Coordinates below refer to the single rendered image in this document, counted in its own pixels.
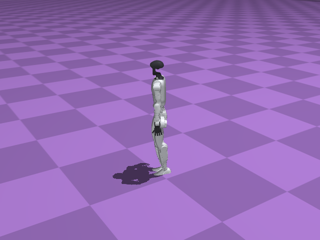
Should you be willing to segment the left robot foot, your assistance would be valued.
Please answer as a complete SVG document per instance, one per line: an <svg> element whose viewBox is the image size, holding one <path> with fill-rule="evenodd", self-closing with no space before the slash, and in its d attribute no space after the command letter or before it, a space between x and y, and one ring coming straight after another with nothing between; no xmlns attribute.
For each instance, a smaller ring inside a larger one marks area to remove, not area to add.
<svg viewBox="0 0 320 240"><path fill-rule="evenodd" d="M155 176L160 176L160 175L165 175L165 174L170 174L171 173L171 169L167 168L167 170L161 169L158 172L154 173Z"/></svg>

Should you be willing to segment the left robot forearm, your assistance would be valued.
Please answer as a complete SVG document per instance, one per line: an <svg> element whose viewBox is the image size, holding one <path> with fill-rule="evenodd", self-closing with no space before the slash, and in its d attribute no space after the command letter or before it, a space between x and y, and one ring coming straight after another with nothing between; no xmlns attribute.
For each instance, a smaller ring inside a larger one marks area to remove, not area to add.
<svg viewBox="0 0 320 240"><path fill-rule="evenodd" d="M160 123L160 113L161 113L161 108L160 108L160 105L158 103L156 103L154 105L154 121L155 121L155 126L159 126Z"/></svg>

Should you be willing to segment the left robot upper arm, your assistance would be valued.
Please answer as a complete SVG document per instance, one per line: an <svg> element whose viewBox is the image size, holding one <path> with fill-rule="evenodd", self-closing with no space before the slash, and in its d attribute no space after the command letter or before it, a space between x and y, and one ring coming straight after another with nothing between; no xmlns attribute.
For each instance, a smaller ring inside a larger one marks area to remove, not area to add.
<svg viewBox="0 0 320 240"><path fill-rule="evenodd" d="M159 104L161 107L161 85L160 82L155 82L153 85L154 99L156 102L153 103L153 107L155 104Z"/></svg>

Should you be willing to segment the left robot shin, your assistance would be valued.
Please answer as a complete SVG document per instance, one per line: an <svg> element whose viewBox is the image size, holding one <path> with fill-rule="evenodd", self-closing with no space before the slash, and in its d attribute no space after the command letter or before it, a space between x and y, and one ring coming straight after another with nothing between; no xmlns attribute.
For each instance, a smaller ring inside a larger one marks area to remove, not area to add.
<svg viewBox="0 0 320 240"><path fill-rule="evenodd" d="M162 170L166 171L167 170L167 160L168 160L168 147L166 145L163 145L161 149L158 149L158 155L159 159L162 165Z"/></svg>

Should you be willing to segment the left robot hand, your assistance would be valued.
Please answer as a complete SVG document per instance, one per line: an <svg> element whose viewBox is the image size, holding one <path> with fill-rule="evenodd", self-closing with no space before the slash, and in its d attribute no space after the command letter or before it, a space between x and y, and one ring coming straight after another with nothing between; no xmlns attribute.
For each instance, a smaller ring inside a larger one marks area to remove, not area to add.
<svg viewBox="0 0 320 240"><path fill-rule="evenodd" d="M159 133L159 136L160 136L160 133L161 133L161 135L163 135L162 134L162 130L161 130L161 128L160 128L160 122L159 122L159 126L155 126L155 122L154 122L154 130L153 130L153 132L152 133L154 133L154 131L155 131L155 136L156 136L156 133L157 133L157 136L158 136L158 133Z"/></svg>

